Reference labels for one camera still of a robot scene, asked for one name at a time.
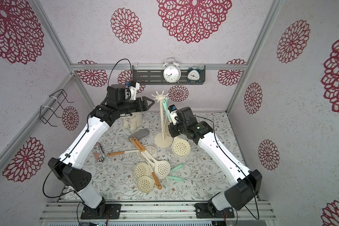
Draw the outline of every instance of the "white plush toy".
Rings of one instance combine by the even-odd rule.
[[[132,116],[125,116],[123,118],[123,127],[128,128],[133,133],[142,124],[142,113],[133,112]]]

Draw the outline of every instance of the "teal handle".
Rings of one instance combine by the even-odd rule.
[[[185,163],[181,163],[180,165],[178,165],[178,166],[174,167],[173,169],[171,169],[169,173],[175,172],[177,169],[181,169],[185,165],[186,165]]]
[[[164,99],[162,102],[163,102],[163,107],[164,107],[164,111],[166,112],[167,118],[168,120],[171,120],[170,114],[168,113],[167,98]]]
[[[184,178],[179,177],[179,176],[170,176],[170,175],[168,175],[167,177],[168,177],[168,179],[171,179],[171,180],[185,181]]]

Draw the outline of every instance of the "clock face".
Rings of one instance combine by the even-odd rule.
[[[191,81],[198,81],[199,80],[199,72],[197,70],[191,70],[187,74],[187,79]]]
[[[177,66],[170,65],[164,69],[163,77],[167,82],[177,82],[181,77],[181,71]]]

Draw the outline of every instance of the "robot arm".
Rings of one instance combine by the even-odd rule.
[[[51,158],[48,163],[59,180],[74,188],[84,201],[84,210],[90,211],[93,217],[104,216],[105,200],[90,183],[92,175],[81,168],[95,143],[121,114],[146,111],[154,104],[148,97],[136,98],[139,88],[139,83],[133,81],[127,86],[108,86],[106,98],[88,115],[88,124],[71,146],[58,159]]]
[[[177,110],[171,105],[168,110],[172,118],[172,123],[168,126],[171,136],[185,134],[203,148],[223,170],[232,186],[208,201],[211,214],[215,215],[231,206],[236,210],[244,207],[258,194],[262,175],[257,170],[251,171],[236,159],[205,121],[197,122],[189,107]]]

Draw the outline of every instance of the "white alarm clock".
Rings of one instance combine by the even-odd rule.
[[[187,73],[187,80],[189,81],[199,81],[200,70],[190,68]]]
[[[178,62],[165,63],[163,67],[163,77],[167,82],[177,82],[181,77],[181,70]]]

